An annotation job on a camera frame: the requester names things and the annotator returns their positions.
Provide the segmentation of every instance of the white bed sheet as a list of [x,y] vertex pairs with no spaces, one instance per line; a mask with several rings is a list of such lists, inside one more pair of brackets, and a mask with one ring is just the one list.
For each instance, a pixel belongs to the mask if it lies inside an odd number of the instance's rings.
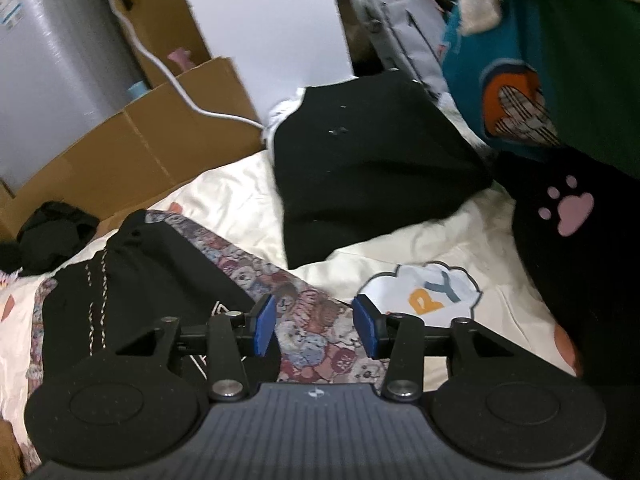
[[[207,171],[153,208],[177,208],[245,251],[287,267],[282,204],[267,152]],[[348,302],[372,275],[391,272],[397,264],[421,265],[437,260],[463,267],[482,290],[475,309],[479,322],[572,372],[554,344],[556,324],[529,284],[516,254],[511,237],[512,214],[513,201],[504,192],[484,190],[446,220],[409,226],[342,248],[324,262],[291,272]],[[112,234],[93,241],[65,265],[91,258]],[[52,274],[21,278],[0,291],[0,308],[9,296],[15,300],[11,313],[0,322],[0,410],[2,417],[14,425],[21,445],[27,442],[22,414],[27,399],[34,294]],[[445,380],[444,360],[425,359],[425,389],[436,388]]]

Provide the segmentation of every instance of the green fabric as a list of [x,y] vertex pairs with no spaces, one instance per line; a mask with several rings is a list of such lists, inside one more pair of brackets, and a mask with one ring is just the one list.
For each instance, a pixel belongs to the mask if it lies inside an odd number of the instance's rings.
[[640,5],[537,2],[559,138],[640,178]]

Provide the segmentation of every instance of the gray gripper base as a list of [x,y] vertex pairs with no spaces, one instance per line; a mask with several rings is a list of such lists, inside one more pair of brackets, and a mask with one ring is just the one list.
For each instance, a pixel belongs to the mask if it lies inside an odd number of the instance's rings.
[[380,399],[369,384],[263,384],[217,404],[184,446],[114,472],[47,463],[33,480],[602,480],[583,463],[540,472],[492,469],[439,440],[420,409]]

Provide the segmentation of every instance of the gray backpack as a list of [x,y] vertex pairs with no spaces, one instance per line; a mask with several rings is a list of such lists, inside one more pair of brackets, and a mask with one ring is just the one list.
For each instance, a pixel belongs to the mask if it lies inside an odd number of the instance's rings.
[[436,1],[351,0],[351,5],[386,69],[420,81],[434,101],[448,91],[438,61],[445,22]]

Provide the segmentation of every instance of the ribbed gray surface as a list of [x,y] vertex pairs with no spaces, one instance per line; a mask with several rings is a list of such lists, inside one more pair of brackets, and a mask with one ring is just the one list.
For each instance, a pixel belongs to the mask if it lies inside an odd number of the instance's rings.
[[126,473],[46,465],[34,480],[596,480],[583,464],[557,471],[492,470],[438,440],[415,406],[380,400],[368,384],[265,384],[214,407],[197,435],[161,461]]
[[19,0],[0,25],[0,177],[18,189],[142,79],[105,0]]

